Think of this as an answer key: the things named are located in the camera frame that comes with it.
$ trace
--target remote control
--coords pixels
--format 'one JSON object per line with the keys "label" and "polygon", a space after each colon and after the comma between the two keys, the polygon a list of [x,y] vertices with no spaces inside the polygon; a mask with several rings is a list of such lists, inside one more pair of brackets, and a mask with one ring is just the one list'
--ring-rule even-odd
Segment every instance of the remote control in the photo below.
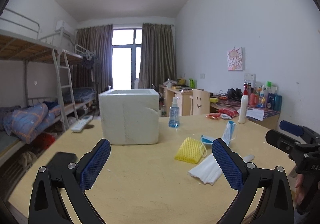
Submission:
{"label": "remote control", "polygon": [[81,132],[85,125],[87,125],[92,119],[93,116],[84,116],[82,119],[78,120],[72,125],[72,132]]}

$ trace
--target metal screw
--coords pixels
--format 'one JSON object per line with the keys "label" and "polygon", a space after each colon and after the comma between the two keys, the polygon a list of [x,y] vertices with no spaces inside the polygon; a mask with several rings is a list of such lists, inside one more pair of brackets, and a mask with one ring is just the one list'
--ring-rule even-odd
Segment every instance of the metal screw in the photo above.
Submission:
{"label": "metal screw", "polygon": [[69,169],[73,169],[73,168],[75,168],[76,167],[76,163],[70,163],[70,164],[68,164],[68,168]]}
{"label": "metal screw", "polygon": [[283,172],[283,171],[284,171],[283,167],[281,167],[281,166],[278,166],[278,167],[277,167],[277,170],[280,171],[280,172]]}
{"label": "metal screw", "polygon": [[39,172],[44,172],[46,170],[46,167],[40,167]]}
{"label": "metal screw", "polygon": [[253,169],[256,166],[254,165],[254,163],[249,162],[249,163],[247,163],[247,167],[250,168],[250,169]]}

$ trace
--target white foam box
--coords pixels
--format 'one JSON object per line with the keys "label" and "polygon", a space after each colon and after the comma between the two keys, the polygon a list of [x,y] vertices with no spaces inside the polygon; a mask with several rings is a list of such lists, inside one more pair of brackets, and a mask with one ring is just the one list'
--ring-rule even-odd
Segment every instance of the white foam box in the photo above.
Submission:
{"label": "white foam box", "polygon": [[102,132],[112,145],[156,144],[159,94],[153,89],[109,90],[99,95]]}

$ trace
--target human hand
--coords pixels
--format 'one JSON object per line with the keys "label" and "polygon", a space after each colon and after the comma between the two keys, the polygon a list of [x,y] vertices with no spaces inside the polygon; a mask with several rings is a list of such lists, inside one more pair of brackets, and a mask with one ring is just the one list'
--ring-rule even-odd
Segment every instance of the human hand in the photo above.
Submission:
{"label": "human hand", "polygon": [[302,186],[304,176],[302,174],[297,175],[296,183],[295,183],[295,188],[296,188],[296,194],[294,196],[294,201],[297,205],[300,205],[301,202],[304,199],[304,196],[306,195],[305,190]]}

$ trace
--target window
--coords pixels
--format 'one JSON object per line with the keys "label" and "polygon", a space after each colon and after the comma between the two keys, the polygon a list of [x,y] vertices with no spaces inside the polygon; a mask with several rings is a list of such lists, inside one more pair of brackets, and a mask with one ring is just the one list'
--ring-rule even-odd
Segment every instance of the window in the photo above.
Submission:
{"label": "window", "polygon": [[134,89],[139,79],[142,29],[119,29],[112,38],[112,80],[114,90]]}

